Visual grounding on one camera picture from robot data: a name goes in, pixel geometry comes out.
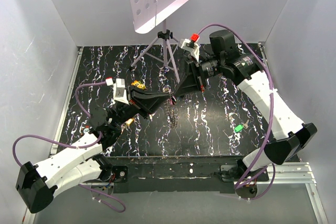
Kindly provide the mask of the black tag key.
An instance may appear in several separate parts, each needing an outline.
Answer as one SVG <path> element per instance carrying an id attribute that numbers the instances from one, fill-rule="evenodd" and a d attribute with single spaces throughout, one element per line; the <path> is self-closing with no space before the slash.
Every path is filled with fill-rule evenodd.
<path id="1" fill-rule="evenodd" d="M 177 103 L 177 99 L 174 96 L 170 97 L 171 103 L 175 105 Z"/>

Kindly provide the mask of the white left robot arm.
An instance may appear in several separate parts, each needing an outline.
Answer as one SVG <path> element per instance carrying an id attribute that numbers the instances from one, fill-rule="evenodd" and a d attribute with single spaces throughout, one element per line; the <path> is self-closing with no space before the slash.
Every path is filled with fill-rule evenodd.
<path id="1" fill-rule="evenodd" d="M 147 118 L 169 100 L 171 94 L 148 92 L 131 85 L 123 89 L 121 97 L 113 98 L 114 108 L 90 109 L 89 131 L 78 141 L 36 164 L 20 165 L 15 188 L 31 213 L 42 211 L 60 193 L 88 180 L 121 179 L 120 172 L 128 170 L 114 168 L 102 152 L 117 141 L 128 120 L 138 114 Z"/>

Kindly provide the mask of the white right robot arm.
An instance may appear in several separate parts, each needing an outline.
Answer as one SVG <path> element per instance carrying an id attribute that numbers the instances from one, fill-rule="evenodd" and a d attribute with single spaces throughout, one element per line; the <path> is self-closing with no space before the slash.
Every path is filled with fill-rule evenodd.
<path id="1" fill-rule="evenodd" d="M 305 123 L 285 104 L 270 83 L 261 60 L 252 52 L 242 53 L 234 34 L 219 30 L 209 36 L 213 56 L 200 61 L 199 35 L 181 39 L 179 47 L 188 51 L 191 58 L 186 62 L 185 72 L 174 92 L 181 97 L 189 93 L 204 91 L 206 80 L 223 75 L 247 95 L 271 128 L 275 141 L 266 143 L 237 163 L 237 173 L 242 180 L 251 180 L 257 170 L 271 163 L 281 165 L 302 150 L 316 134 L 313 123 Z"/>

